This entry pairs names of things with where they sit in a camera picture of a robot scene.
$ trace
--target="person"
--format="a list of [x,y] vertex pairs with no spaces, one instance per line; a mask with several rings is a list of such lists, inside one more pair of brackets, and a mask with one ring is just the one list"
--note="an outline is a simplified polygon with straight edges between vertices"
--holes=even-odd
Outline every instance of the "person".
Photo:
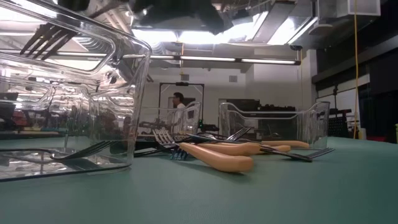
[[179,92],[174,93],[173,105],[176,106],[178,109],[182,109],[185,107],[185,105],[182,103],[183,100],[184,100],[184,95],[182,95],[182,93]]

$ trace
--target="green tablecloth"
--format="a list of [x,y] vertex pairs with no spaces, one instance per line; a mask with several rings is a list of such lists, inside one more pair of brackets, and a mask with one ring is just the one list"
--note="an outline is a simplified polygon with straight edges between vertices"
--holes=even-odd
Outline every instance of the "green tablecloth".
[[397,223],[398,145],[328,145],[313,163],[257,156],[247,174],[145,157],[115,174],[0,183],[0,223]]

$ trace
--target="transparent plastic bin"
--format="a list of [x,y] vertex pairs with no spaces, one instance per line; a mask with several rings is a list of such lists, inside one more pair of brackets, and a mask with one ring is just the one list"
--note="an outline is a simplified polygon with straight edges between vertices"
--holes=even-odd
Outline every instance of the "transparent plastic bin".
[[177,140],[186,134],[196,134],[201,103],[191,102],[183,109],[142,107],[138,135],[151,136],[154,129],[166,129]]
[[329,102],[306,111],[241,111],[231,103],[220,104],[220,130],[230,136],[252,128],[242,138],[252,141],[302,141],[310,149],[324,149],[328,137]]
[[[51,2],[0,0],[0,10],[10,22],[22,20],[21,27],[50,22],[78,33],[44,61],[19,55],[21,49],[0,49],[0,181],[128,167],[150,47]],[[29,39],[20,41],[24,45]],[[81,67],[86,64],[93,67]],[[49,149],[64,157],[104,141],[112,144],[68,161],[42,151],[9,152]]]

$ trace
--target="beige rubber handle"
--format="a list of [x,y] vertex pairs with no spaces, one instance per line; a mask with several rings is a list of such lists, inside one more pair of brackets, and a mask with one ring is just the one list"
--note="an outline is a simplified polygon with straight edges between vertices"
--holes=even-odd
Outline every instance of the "beige rubber handle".
[[[224,146],[235,146],[235,145],[237,145],[237,144],[227,143],[227,142],[220,142],[220,143],[217,143],[217,144],[224,145]],[[243,143],[243,144],[251,144],[253,146],[257,146],[258,148],[260,146],[259,143],[254,143],[254,142],[247,142],[247,143]],[[274,147],[271,147],[271,148],[273,148],[275,150],[278,150],[280,152],[290,152],[290,150],[292,149],[290,146],[274,146]],[[259,150],[255,154],[263,154],[263,153],[260,151],[260,148],[259,148]]]
[[230,155],[230,156],[251,156],[256,155],[260,152],[260,145],[254,143],[242,143],[242,144],[209,144],[203,143],[198,144],[200,147],[204,147],[205,149],[210,149],[215,152],[219,152],[222,154]]
[[223,172],[245,172],[251,170],[254,165],[253,159],[246,156],[228,156],[189,143],[181,143],[180,148]]
[[292,147],[302,147],[309,149],[310,145],[302,141],[262,141],[262,145],[267,146],[292,146]]

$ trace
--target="green table surface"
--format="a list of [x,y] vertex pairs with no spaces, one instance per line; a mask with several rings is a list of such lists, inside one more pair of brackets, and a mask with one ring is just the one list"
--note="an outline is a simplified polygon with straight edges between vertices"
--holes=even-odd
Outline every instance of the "green table surface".
[[256,156],[245,174],[200,161],[0,183],[0,223],[397,223],[398,145],[330,138],[313,163]]

